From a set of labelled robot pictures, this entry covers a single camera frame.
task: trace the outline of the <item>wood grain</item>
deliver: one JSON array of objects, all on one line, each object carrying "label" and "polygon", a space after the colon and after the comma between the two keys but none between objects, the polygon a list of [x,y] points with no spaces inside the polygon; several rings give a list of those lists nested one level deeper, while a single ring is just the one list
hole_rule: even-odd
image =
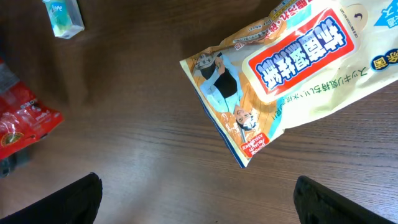
[{"label": "wood grain", "polygon": [[0,180],[0,217],[96,172],[96,223],[298,223],[300,175],[398,222],[397,83],[287,130],[247,169],[203,112],[178,61],[278,3],[79,1],[86,30],[62,40],[42,2],[0,0],[7,64],[66,117]]}]

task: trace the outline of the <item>black object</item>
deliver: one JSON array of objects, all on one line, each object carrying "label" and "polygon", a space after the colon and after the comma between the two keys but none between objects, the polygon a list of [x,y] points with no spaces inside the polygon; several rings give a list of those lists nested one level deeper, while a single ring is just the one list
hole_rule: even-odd
[{"label": "black object", "polygon": [[24,165],[28,160],[29,155],[26,148],[0,160],[0,179],[7,177],[17,166]]},{"label": "black object", "polygon": [[91,173],[33,205],[0,220],[0,224],[92,224],[102,199],[102,181]]},{"label": "black object", "polygon": [[214,82],[214,86],[225,99],[238,91],[238,84],[227,68],[225,68],[225,72]]},{"label": "black object", "polygon": [[306,176],[297,180],[294,205],[301,224],[393,223]]}]

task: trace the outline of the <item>package illustration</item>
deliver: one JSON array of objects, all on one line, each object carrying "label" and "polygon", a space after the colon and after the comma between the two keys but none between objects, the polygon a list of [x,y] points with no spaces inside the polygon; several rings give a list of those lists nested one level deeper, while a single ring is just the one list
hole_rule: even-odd
[{"label": "package illustration", "polygon": [[398,79],[398,0],[285,0],[180,62],[241,167],[287,128]]}]

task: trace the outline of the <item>red label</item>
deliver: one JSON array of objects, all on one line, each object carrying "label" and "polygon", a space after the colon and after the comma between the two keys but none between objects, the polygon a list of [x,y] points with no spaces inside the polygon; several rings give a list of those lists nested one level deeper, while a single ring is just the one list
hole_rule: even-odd
[{"label": "red label", "polygon": [[250,158],[253,157],[258,151],[265,147],[269,143],[269,139],[264,133],[256,135],[250,141],[244,143],[241,148]]},{"label": "red label", "polygon": [[332,9],[249,60],[267,94],[278,95],[352,52],[354,43]]}]

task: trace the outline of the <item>small box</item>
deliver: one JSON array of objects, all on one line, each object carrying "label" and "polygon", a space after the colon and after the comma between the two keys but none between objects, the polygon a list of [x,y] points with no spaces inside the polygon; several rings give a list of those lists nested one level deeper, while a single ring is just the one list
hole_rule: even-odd
[{"label": "small box", "polygon": [[85,29],[76,0],[43,0],[43,2],[56,37],[69,39]]}]

